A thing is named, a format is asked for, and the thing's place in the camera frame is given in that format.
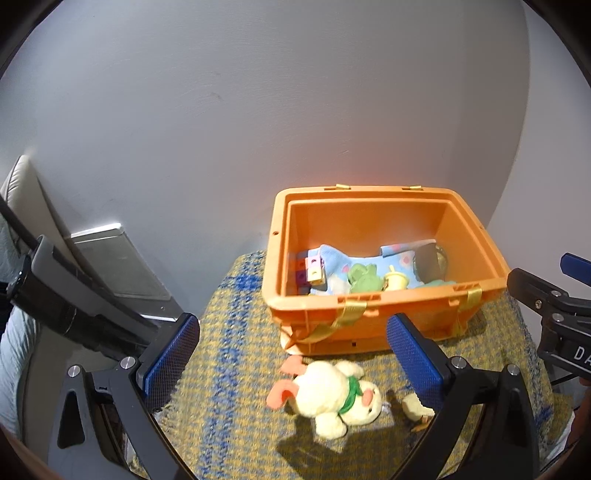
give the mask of white wall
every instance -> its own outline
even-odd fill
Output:
[[[65,1],[0,81],[0,177],[29,153],[197,313],[286,187],[450,186],[486,223],[528,71],[517,0]]]
[[[591,289],[560,271],[571,252],[591,259],[591,89],[558,36],[525,7],[530,91],[519,149],[488,231],[511,267],[572,296]],[[536,343],[540,317],[523,308]]]

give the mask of yellow sippy cup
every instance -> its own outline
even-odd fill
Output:
[[[384,275],[384,280],[386,282],[384,291],[406,290],[410,282],[404,273],[395,271],[392,265],[390,265],[390,271]]]

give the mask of metal screw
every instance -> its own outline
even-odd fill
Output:
[[[68,369],[68,376],[74,378],[76,375],[80,373],[80,367],[78,365],[72,365]]]
[[[452,357],[452,365],[459,370],[466,368],[467,364],[468,362],[466,362],[461,356]]]
[[[516,377],[517,375],[519,375],[519,373],[521,373],[521,370],[519,370],[519,367],[517,365],[513,365],[513,364],[507,365],[507,371],[511,375],[513,375],[514,377]]]
[[[126,356],[121,362],[119,362],[119,365],[121,365],[121,368],[124,370],[127,370],[135,365],[135,358],[132,356]]]

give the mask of green scarf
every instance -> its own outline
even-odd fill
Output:
[[[345,404],[343,405],[343,407],[339,410],[339,415],[342,415],[343,413],[347,413],[349,410],[351,410],[351,408],[353,407],[353,404],[355,403],[355,397],[358,396],[363,396],[363,392],[361,391],[361,387],[359,386],[359,380],[357,380],[355,377],[347,377],[349,380],[349,394],[347,395],[347,399],[345,400]]]

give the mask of blue gripper pad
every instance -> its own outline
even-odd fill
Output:
[[[560,259],[560,269],[564,275],[591,287],[591,262],[589,260],[573,254],[564,254]]]
[[[412,324],[409,328],[413,328],[415,334],[421,335]],[[405,326],[400,314],[389,318],[386,336],[421,404],[435,412],[441,411],[444,401],[443,377]]]
[[[148,410],[166,405],[199,342],[199,321],[190,315],[162,355],[144,377],[144,402]]]

